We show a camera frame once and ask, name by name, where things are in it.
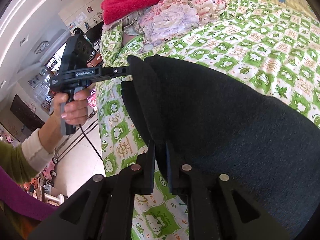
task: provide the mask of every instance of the wheel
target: wheel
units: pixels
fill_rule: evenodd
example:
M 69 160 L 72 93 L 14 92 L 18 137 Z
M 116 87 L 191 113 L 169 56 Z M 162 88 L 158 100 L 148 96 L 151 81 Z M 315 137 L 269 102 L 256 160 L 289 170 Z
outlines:
M 50 171 L 50 175 L 53 178 L 57 177 L 57 173 L 55 171 Z

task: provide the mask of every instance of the black cable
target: black cable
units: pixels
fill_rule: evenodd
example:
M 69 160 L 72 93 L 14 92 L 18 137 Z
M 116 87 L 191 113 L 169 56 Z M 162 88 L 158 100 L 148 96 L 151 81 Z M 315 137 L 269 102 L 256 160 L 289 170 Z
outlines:
M 88 140 L 88 142 L 91 144 L 92 148 L 95 150 L 95 152 L 97 153 L 97 155 L 99 156 L 99 158 L 103 161 L 102 157 L 100 156 L 100 154 L 98 153 L 97 149 L 93 146 L 92 142 L 90 142 L 89 138 L 86 136 L 86 134 L 84 133 L 82 126 L 80 126 L 80 129 L 82 131 L 82 134 L 84 135 L 84 137 Z

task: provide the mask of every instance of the green patterned bedsheet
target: green patterned bedsheet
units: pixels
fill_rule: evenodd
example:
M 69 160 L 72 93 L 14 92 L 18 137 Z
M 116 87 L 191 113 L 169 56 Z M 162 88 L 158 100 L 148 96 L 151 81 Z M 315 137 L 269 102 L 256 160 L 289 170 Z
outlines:
M 236 0 L 220 20 L 192 30 L 147 53 L 137 37 L 119 53 L 122 28 L 102 37 L 105 65 L 128 65 L 128 55 L 175 57 L 210 67 L 245 83 L 261 94 L 283 101 L 320 128 L 320 26 L 303 13 L 256 0 Z M 147 146 L 122 101 L 121 81 L 96 85 L 100 136 L 106 175 L 135 162 Z M 132 238 L 188 239 L 188 210 L 169 193 L 158 168 L 151 196 L 136 195 Z

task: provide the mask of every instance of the purple fabric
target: purple fabric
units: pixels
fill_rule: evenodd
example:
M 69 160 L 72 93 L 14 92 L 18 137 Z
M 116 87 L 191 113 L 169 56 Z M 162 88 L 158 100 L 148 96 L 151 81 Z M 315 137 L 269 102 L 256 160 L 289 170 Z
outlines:
M 56 207 L 26 194 L 0 166 L 0 200 L 18 214 L 39 221 L 50 216 Z

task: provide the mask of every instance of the metal screw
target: metal screw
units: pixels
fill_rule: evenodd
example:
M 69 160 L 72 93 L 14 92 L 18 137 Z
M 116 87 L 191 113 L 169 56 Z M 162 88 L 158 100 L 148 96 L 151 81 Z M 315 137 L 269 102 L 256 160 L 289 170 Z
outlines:
M 135 164 L 132 164 L 132 165 L 130 166 L 130 168 L 131 168 L 131 170 L 133 170 L 133 171 L 138 171 L 138 170 L 141 169 L 141 166 L 140 166 L 139 164 L 135 163 Z
M 93 176 L 93 181 L 94 182 L 99 182 L 99 181 L 102 181 L 103 180 L 103 176 L 101 174 L 96 174 Z
M 191 169 L 192 169 L 191 165 L 189 165 L 189 164 L 183 164 L 183 165 L 181 166 L 181 168 L 182 168 L 182 170 L 184 170 L 184 171 L 191 171 Z
M 222 181 L 228 181 L 229 176 L 227 174 L 220 174 L 219 179 L 221 179 Z

